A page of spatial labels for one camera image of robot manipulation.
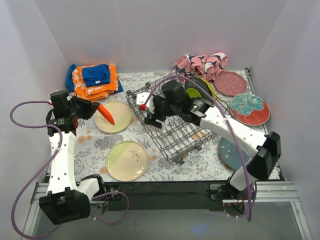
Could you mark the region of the cream green plate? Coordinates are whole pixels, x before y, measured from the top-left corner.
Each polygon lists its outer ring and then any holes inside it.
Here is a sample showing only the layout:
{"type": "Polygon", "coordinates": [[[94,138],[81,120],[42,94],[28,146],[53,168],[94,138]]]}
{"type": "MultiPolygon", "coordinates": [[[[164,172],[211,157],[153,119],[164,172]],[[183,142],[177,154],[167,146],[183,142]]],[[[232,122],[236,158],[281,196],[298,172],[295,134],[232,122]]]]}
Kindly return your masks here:
{"type": "Polygon", "coordinates": [[[131,123],[133,114],[126,103],[121,101],[109,101],[103,106],[110,112],[115,124],[110,124],[101,113],[96,112],[94,122],[101,131],[110,134],[118,133],[131,123]]]}
{"type": "Polygon", "coordinates": [[[143,145],[127,140],[114,145],[106,157],[106,169],[112,178],[131,182],[141,177],[149,166],[149,155],[143,145]]]}

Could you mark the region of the orange plastic plate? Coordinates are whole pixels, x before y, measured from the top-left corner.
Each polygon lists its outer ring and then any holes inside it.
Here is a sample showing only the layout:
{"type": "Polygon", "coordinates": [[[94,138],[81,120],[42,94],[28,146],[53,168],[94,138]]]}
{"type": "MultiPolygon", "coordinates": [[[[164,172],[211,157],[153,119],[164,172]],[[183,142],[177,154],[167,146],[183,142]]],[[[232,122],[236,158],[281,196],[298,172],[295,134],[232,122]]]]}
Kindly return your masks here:
{"type": "Polygon", "coordinates": [[[97,110],[111,125],[115,125],[113,116],[102,104],[99,105],[97,110]]]}

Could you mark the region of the plain lime green plate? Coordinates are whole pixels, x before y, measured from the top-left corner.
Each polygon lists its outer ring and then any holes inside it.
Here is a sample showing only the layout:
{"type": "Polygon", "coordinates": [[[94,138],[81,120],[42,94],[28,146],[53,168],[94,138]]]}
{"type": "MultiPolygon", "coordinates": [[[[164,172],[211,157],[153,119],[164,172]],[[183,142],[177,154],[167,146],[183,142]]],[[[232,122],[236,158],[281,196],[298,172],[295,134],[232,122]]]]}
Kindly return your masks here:
{"type": "Polygon", "coordinates": [[[201,98],[201,94],[194,88],[187,88],[185,92],[188,94],[188,96],[193,99],[193,98],[201,98]]]}

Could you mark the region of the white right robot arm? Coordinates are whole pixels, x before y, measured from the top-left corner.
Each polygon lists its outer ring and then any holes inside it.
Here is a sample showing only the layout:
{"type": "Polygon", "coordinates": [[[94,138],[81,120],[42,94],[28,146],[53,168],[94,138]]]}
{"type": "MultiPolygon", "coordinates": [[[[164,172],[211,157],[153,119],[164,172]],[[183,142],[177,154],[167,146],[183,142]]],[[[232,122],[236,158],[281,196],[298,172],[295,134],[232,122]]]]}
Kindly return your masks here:
{"type": "Polygon", "coordinates": [[[279,134],[256,131],[225,115],[213,102],[202,97],[191,98],[175,80],[166,82],[161,91],[163,95],[142,92],[136,97],[139,108],[147,111],[146,125],[161,128],[167,117],[179,116],[187,123],[222,136],[236,145],[241,156],[250,157],[249,162],[214,190],[215,194],[237,199],[251,184],[269,179],[281,156],[279,134]]]}

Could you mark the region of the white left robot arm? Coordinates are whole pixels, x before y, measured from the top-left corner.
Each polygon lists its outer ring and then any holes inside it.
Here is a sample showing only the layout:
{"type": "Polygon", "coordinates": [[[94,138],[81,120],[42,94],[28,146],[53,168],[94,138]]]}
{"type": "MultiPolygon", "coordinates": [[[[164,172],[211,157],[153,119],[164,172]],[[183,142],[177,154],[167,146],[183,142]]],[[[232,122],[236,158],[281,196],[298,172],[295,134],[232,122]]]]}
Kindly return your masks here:
{"type": "Polygon", "coordinates": [[[39,207],[54,225],[89,217],[90,200],[106,196],[106,187],[99,174],[84,177],[76,183],[74,149],[78,120],[88,120],[99,112],[110,124],[115,121],[100,103],[72,96],[67,90],[50,95],[52,110],[47,114],[47,134],[51,145],[51,172],[47,193],[39,199],[39,207]]]}

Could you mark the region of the dark blue floral plate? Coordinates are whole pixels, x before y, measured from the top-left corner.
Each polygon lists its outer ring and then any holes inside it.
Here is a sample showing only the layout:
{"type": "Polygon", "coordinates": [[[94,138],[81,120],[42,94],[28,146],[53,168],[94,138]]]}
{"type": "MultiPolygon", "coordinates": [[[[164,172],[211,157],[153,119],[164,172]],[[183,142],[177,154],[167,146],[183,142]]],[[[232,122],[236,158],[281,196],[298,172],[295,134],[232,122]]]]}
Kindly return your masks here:
{"type": "Polygon", "coordinates": [[[243,166],[237,146],[227,139],[220,140],[218,152],[222,161],[234,171],[243,166]]]}
{"type": "MultiPolygon", "coordinates": [[[[208,92],[208,90],[206,88],[206,85],[200,80],[200,78],[190,77],[190,79],[210,95],[210,93],[208,92]]],[[[186,91],[186,89],[188,89],[188,88],[196,89],[201,94],[201,98],[204,98],[207,101],[211,101],[211,99],[198,86],[194,85],[190,81],[186,81],[184,84],[184,90],[186,91]]]]}

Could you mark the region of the green polka dot plate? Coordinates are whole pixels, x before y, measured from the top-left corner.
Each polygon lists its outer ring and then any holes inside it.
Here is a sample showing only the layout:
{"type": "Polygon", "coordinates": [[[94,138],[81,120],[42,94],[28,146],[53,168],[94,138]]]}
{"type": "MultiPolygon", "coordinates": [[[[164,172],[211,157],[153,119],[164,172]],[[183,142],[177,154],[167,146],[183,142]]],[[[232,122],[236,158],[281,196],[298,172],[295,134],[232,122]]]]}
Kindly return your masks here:
{"type": "Polygon", "coordinates": [[[206,88],[207,88],[207,91],[209,92],[209,94],[211,95],[211,97],[216,100],[217,99],[217,96],[216,96],[216,93],[215,93],[215,90],[213,88],[213,86],[205,79],[205,78],[200,78],[200,80],[205,84],[206,88]]]}

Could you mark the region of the grey wire dish rack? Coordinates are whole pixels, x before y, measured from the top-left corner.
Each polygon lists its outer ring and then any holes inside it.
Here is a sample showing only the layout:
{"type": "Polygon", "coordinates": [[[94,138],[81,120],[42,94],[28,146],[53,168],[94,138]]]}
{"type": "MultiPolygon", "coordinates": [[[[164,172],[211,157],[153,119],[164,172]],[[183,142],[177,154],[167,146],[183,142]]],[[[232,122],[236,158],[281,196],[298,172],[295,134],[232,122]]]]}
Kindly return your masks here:
{"type": "Polygon", "coordinates": [[[126,92],[128,105],[162,155],[167,161],[179,165],[185,163],[185,157],[194,151],[201,150],[203,145],[217,137],[217,134],[192,123],[187,123],[178,116],[167,117],[162,123],[162,128],[146,125],[144,118],[147,117],[147,111],[141,111],[136,104],[136,100],[138,99],[138,94],[151,92],[152,90],[154,90],[155,95],[163,97],[164,94],[161,91],[161,87],[170,80],[184,85],[183,73],[181,70],[172,72],[153,82],[146,82],[143,87],[137,90],[128,90],[126,92]]]}

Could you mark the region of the red teal floral plate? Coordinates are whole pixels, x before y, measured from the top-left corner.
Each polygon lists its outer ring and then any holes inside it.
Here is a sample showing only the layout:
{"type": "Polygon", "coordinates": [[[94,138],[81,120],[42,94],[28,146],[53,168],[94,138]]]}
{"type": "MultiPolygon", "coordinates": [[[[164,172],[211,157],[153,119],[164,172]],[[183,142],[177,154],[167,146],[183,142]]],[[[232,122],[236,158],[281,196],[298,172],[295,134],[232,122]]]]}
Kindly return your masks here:
{"type": "Polygon", "coordinates": [[[252,93],[241,93],[234,96],[229,107],[234,118],[248,126],[263,125],[271,115],[266,101],[252,93]]]}

